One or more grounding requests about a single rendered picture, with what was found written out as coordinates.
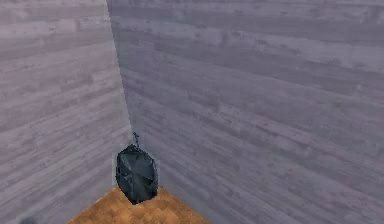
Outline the black garbage bag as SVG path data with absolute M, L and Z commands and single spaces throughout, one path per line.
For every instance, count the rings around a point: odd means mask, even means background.
M 132 205 L 153 199 L 158 194 L 158 172 L 155 160 L 139 145 L 139 135 L 133 133 L 135 143 L 117 154 L 116 182 Z

